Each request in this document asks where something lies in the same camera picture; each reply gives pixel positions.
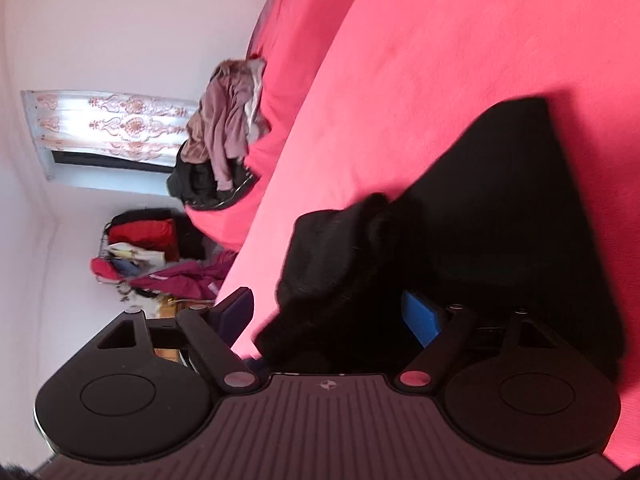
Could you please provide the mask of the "mauve clothes pile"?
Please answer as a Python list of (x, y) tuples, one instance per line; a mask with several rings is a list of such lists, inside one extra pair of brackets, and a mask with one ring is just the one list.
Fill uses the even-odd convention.
[(209, 162), (221, 191), (232, 189), (231, 165), (242, 162), (250, 144), (270, 133), (259, 109), (265, 68), (263, 58), (220, 63), (186, 124), (188, 140), (180, 159), (187, 164)]

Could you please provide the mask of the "pink fleece blanket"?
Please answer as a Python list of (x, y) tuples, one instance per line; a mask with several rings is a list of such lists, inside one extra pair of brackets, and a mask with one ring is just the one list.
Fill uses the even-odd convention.
[(355, 0), (224, 283), (276, 307), (295, 220), (397, 195), (495, 102), (552, 101), (625, 324), (622, 416), (606, 454), (639, 460), (639, 0)]

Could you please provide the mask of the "red bed sheet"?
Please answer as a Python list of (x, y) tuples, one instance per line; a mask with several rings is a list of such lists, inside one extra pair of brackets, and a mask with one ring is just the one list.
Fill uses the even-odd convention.
[(227, 209), (186, 211), (194, 226), (223, 248), (241, 250), (298, 112), (354, 1), (267, 0), (250, 40), (250, 53), (266, 61), (260, 111), (271, 127), (245, 159), (257, 183)]

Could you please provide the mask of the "floral curtain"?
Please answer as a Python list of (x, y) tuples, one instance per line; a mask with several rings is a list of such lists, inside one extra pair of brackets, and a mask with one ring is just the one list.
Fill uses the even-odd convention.
[(143, 94), (25, 90), (26, 124), (40, 152), (81, 154), (170, 169), (198, 104)]

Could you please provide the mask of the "black pants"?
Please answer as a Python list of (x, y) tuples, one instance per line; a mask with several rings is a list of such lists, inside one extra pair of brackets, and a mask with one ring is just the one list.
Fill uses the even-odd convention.
[(399, 373), (407, 296), (498, 320), (526, 312), (616, 378), (624, 328), (541, 96), (478, 116), (401, 196), (303, 214), (254, 343), (268, 370)]

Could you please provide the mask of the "red black bag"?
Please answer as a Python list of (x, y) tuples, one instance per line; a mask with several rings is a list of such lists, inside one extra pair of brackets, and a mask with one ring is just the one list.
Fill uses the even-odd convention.
[(108, 244), (128, 243), (162, 252), (167, 262), (205, 260), (204, 235), (181, 211), (172, 208), (127, 210), (104, 228)]

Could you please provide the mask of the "magenta jacket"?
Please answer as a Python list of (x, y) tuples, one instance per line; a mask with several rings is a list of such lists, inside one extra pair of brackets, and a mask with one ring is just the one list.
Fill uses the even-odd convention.
[(187, 261), (134, 278), (134, 289), (177, 299), (214, 301), (236, 258), (235, 252), (221, 252), (210, 263)]

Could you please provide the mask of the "black garment with studs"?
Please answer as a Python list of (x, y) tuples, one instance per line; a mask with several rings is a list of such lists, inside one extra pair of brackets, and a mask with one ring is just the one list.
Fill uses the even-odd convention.
[(210, 162), (191, 164), (178, 151), (175, 167), (166, 180), (168, 194), (183, 206), (199, 211), (223, 210), (242, 200), (254, 188), (258, 177), (239, 162), (230, 162), (231, 188), (218, 184)]

